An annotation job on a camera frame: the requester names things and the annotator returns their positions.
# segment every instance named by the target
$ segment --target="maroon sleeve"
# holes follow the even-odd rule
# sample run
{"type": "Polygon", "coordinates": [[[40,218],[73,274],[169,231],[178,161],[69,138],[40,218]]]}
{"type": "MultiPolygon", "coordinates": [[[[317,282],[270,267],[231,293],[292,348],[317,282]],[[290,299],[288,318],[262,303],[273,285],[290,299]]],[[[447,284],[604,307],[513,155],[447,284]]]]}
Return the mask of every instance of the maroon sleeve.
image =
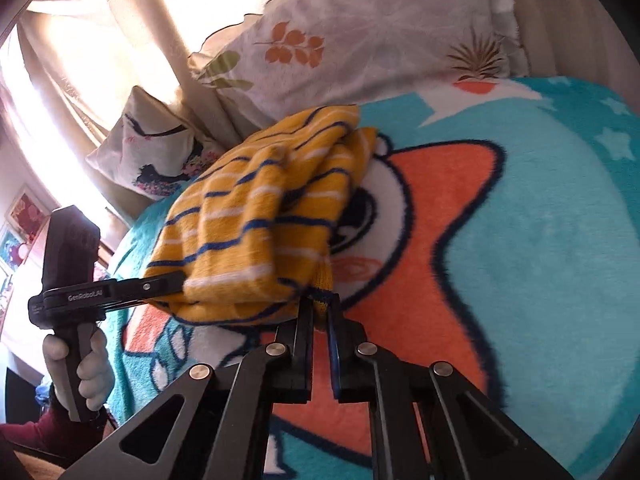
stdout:
{"type": "Polygon", "coordinates": [[[38,422],[0,424],[0,433],[9,442],[75,462],[102,440],[107,422],[104,408],[91,422],[72,422],[51,389],[51,406],[38,422]]]}

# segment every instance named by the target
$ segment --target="pillow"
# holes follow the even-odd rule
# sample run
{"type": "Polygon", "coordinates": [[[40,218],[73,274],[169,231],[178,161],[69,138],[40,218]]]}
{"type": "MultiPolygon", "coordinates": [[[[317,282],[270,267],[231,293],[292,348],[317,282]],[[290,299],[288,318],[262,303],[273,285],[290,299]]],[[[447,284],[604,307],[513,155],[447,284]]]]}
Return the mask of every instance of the pillow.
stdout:
{"type": "Polygon", "coordinates": [[[134,86],[120,119],[86,161],[116,184],[158,200],[201,174],[224,151],[134,86]]]}
{"type": "Polygon", "coordinates": [[[191,69],[260,127],[399,95],[418,80],[509,73],[489,0],[273,0],[251,20],[222,52],[192,55],[191,69]]]}

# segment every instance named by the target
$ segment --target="silver screw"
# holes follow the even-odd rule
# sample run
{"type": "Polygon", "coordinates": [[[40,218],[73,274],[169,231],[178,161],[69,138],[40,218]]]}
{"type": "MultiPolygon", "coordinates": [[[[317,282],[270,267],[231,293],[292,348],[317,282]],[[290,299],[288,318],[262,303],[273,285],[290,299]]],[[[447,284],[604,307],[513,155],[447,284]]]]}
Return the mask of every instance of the silver screw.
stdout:
{"type": "Polygon", "coordinates": [[[378,347],[368,341],[358,345],[358,353],[362,355],[374,355],[377,351],[378,347]]]}
{"type": "Polygon", "coordinates": [[[267,354],[277,356],[282,355],[287,351],[287,347],[282,343],[271,343],[267,346],[267,354]]]}
{"type": "Polygon", "coordinates": [[[433,365],[433,371],[440,377],[449,377],[453,373],[453,366],[446,361],[440,361],[433,365]]]}
{"type": "Polygon", "coordinates": [[[209,377],[209,373],[209,367],[207,365],[195,365],[189,370],[191,379],[196,379],[196,381],[209,377]]]}

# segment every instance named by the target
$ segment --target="beige curtain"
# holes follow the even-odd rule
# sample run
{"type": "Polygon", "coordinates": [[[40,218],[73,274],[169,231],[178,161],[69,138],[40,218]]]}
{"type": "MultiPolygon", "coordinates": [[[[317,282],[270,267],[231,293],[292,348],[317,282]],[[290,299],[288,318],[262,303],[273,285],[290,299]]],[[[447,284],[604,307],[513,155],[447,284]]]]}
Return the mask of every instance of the beige curtain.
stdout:
{"type": "Polygon", "coordinates": [[[24,65],[49,116],[95,187],[129,224],[149,204],[89,167],[132,86],[142,86],[226,148],[240,142],[188,55],[268,0],[34,0],[18,24],[24,65]]]}

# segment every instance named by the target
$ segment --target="white glove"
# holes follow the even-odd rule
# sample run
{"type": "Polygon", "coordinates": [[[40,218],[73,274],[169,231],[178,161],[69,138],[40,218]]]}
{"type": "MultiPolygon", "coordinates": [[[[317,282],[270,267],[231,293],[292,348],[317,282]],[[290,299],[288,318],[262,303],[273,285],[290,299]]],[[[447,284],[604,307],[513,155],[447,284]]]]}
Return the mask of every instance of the white glove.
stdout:
{"type": "MultiPolygon", "coordinates": [[[[69,348],[62,339],[49,334],[42,343],[42,352],[44,354],[44,362],[55,387],[56,382],[60,384],[60,381],[63,381],[66,375],[64,359],[69,353],[69,348]]],[[[115,384],[115,377],[108,356],[107,338],[104,332],[98,329],[91,337],[91,352],[82,359],[78,366],[78,377],[81,379],[78,391],[86,399],[86,406],[92,412],[100,410],[115,384]]],[[[69,399],[57,388],[56,397],[68,411],[69,399]]]]}

